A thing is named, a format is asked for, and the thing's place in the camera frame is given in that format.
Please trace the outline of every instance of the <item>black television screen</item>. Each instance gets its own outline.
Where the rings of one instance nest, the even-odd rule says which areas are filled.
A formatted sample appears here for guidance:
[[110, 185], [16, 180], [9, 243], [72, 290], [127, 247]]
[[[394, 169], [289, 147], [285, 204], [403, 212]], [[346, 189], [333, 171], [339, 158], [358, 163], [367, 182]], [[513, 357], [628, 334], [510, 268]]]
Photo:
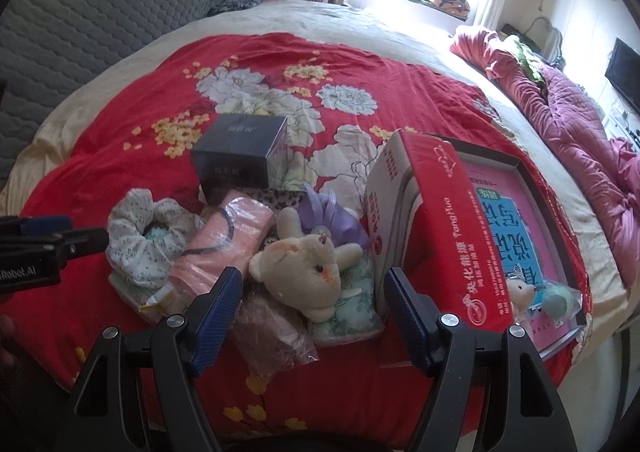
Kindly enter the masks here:
[[622, 98], [640, 114], [640, 54], [620, 38], [616, 39], [605, 76]]

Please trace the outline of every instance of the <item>black box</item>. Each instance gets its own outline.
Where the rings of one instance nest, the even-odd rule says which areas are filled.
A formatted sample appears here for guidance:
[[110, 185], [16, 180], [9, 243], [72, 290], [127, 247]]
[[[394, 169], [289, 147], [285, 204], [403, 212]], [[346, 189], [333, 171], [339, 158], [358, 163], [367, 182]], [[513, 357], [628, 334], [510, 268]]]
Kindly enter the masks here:
[[225, 187], [282, 187], [287, 172], [287, 118], [222, 114], [191, 149], [206, 197]]

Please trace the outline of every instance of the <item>purple fabric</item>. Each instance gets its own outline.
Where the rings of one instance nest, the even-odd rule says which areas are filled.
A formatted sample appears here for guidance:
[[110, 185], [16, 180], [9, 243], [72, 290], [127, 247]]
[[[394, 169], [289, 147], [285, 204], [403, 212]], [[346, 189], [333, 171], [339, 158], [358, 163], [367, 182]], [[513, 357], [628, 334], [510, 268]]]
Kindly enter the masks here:
[[451, 51], [500, 83], [574, 177], [598, 216], [622, 281], [631, 288], [640, 275], [640, 157], [628, 141], [607, 139], [589, 98], [553, 67], [541, 71], [548, 86], [543, 99], [495, 32], [460, 26]]
[[317, 194], [307, 187], [306, 196], [298, 206], [298, 215], [305, 233], [311, 233], [316, 226], [324, 226], [331, 233], [334, 246], [357, 242], [362, 249], [369, 247], [367, 232], [358, 219], [336, 202], [334, 191], [329, 195]]

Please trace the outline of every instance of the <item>silver screw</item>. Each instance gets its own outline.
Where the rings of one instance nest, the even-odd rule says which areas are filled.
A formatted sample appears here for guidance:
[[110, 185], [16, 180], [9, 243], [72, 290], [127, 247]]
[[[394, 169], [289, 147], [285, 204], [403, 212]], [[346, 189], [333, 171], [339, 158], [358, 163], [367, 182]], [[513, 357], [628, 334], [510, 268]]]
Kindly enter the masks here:
[[107, 329], [105, 329], [102, 332], [102, 338], [105, 338], [106, 340], [111, 340], [112, 338], [115, 338], [117, 334], [118, 334], [118, 328], [110, 326], [110, 327], [107, 327]]
[[171, 315], [169, 318], [167, 318], [166, 324], [169, 327], [180, 327], [182, 324], [184, 324], [184, 317], [182, 315]]
[[455, 315], [452, 315], [451, 313], [442, 315], [442, 317], [440, 317], [440, 321], [442, 321], [443, 324], [449, 327], [455, 327], [460, 324], [460, 319]]
[[524, 327], [516, 325], [509, 327], [509, 332], [516, 338], [522, 338], [527, 334], [527, 332], [524, 330]]

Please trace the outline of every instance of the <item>red and white box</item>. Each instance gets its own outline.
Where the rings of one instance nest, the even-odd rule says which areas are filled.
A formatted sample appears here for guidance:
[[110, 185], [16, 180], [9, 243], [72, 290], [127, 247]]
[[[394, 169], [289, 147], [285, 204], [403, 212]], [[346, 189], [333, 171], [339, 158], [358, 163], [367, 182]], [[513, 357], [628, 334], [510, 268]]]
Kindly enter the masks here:
[[366, 204], [381, 316], [384, 274], [399, 266], [441, 312], [487, 330], [513, 323], [499, 254], [451, 143], [394, 132], [369, 173]]

